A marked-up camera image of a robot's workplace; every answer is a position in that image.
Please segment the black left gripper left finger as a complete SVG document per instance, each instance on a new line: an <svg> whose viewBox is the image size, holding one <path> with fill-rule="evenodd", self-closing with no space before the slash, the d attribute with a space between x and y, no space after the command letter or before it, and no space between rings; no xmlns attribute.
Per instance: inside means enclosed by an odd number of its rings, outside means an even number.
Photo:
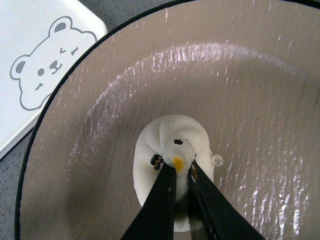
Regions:
<svg viewBox="0 0 320 240"><path fill-rule="evenodd" d="M150 163L159 174L123 240L172 240L174 238L177 174L160 155Z"/></svg>

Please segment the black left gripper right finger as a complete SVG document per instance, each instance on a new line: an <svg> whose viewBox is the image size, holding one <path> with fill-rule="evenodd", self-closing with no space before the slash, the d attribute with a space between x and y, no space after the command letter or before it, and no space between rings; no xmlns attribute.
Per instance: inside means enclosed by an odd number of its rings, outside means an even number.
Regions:
<svg viewBox="0 0 320 240"><path fill-rule="evenodd" d="M263 240L233 208L198 163L188 170L188 218L193 240Z"/></svg>

